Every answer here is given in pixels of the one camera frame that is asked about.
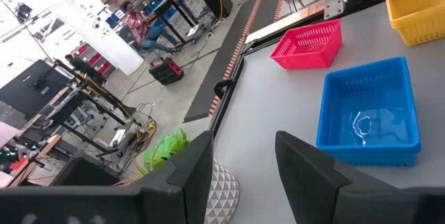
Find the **person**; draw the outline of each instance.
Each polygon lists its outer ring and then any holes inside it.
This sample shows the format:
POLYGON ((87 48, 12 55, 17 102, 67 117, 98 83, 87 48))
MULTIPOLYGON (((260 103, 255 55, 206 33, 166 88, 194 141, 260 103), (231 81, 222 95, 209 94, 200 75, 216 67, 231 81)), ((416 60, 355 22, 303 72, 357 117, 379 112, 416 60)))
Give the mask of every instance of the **person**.
POLYGON ((65 55, 65 59, 70 62, 74 70, 78 70, 82 74, 88 75, 91 79, 100 84, 106 83, 106 79, 102 76, 102 74, 100 74, 98 71, 92 68, 90 64, 86 63, 82 59, 74 58, 71 54, 65 55))
POLYGON ((136 10, 129 1, 124 2, 122 8, 127 13, 127 25, 133 33, 134 40, 143 49, 159 49, 169 54, 179 51, 180 44, 175 37, 171 36, 162 26, 148 24, 147 20, 151 16, 146 17, 142 11, 136 10), (175 47, 166 47, 157 43, 156 41, 161 35, 175 47))

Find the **computer monitor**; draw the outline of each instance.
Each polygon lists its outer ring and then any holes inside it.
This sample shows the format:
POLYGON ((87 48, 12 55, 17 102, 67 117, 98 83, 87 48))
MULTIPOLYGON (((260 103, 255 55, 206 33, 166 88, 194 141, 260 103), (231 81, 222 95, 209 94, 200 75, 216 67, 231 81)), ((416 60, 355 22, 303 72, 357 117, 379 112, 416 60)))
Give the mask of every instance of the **computer monitor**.
POLYGON ((66 85, 70 79, 42 60, 38 60, 0 88, 0 101, 22 112, 26 120, 32 119, 66 85))

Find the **blue plastic bin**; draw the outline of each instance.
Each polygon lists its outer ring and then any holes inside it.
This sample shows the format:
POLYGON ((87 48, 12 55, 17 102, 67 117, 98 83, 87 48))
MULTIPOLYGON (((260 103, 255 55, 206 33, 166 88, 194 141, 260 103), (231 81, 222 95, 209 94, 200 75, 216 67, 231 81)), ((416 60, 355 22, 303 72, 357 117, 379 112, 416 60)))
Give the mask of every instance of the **blue plastic bin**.
POLYGON ((406 59, 327 74, 316 145, 352 165, 413 166, 421 144, 406 59))

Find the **gray table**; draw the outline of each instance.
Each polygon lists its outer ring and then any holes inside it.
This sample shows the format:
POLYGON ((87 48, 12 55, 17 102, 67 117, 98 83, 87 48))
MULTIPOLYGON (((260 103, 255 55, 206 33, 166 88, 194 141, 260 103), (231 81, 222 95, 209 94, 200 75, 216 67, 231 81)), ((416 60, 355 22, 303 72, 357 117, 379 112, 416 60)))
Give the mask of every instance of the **gray table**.
POLYGON ((394 186, 445 186, 445 40, 406 47, 389 25, 384 3, 342 19, 343 45, 332 66, 283 70, 275 45, 245 57, 215 139, 215 158, 241 185, 238 223, 295 223, 275 159, 275 132, 315 145, 323 80, 328 72, 395 56, 410 68, 422 151, 415 167, 357 167, 394 186))

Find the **concrete floor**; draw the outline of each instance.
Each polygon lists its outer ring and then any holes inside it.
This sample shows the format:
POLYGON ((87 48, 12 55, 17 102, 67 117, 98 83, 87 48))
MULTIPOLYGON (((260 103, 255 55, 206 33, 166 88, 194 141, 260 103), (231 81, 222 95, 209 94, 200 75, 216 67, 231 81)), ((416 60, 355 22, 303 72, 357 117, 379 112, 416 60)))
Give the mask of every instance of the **concrete floor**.
MULTIPOLYGON (((311 3, 315 0, 303 1, 305 3, 311 3)), ((191 58, 192 54, 200 49, 200 55, 205 55, 214 49, 222 47, 221 43, 238 12, 239 6, 237 6, 237 4, 240 3, 241 0, 232 0, 232 2, 234 8, 232 9, 231 15, 215 30, 215 35, 207 41, 204 38, 201 39, 196 45, 186 45, 180 53, 172 56, 177 64, 184 65, 189 63, 193 60, 191 58)), ((202 0, 187 0, 187 3, 193 8, 192 10, 196 11, 200 11, 204 5, 202 0)), ((283 6, 282 15, 286 15, 290 11, 291 9, 288 6, 283 6)), ((172 21, 175 28, 181 34, 184 34, 184 32, 190 28, 179 15, 175 15, 172 18, 172 21)), ((211 118, 204 118, 186 124, 184 124, 182 120, 184 119, 207 70, 215 58, 215 55, 216 52, 196 61, 193 66, 186 66, 185 69, 190 69, 184 70, 184 78, 169 86, 163 86, 159 82, 153 81, 152 75, 148 72, 149 62, 156 57, 154 53, 144 54, 145 62, 130 76, 124 75, 119 70, 116 70, 111 74, 109 83, 106 87, 126 105, 138 106, 149 103, 155 104, 151 116, 157 121, 158 127, 149 148, 156 147, 161 135, 168 134, 178 127, 181 127, 188 134, 188 139, 191 141, 209 126, 211 118)), ((148 114, 150 110, 150 106, 147 105, 141 112, 148 114)), ((145 124, 147 121, 146 116, 142 114, 136 113, 134 116, 142 124, 145 124)), ((87 133, 92 138, 98 138, 109 143, 115 135, 113 128, 118 124, 112 119, 102 122, 104 122, 103 129, 100 129, 97 133, 94 131, 87 131, 87 133)), ((72 135, 66 134, 64 139, 93 155, 96 152, 93 147, 85 146, 84 143, 81 143, 72 135)), ((115 154, 108 155, 106 158, 115 163, 118 163, 120 160, 115 154)), ((142 165, 142 156, 139 156, 136 159, 136 162, 142 165)), ((136 171, 134 165, 131 164, 129 172, 124 174, 124 176, 133 179, 139 178, 140 174, 136 171)))

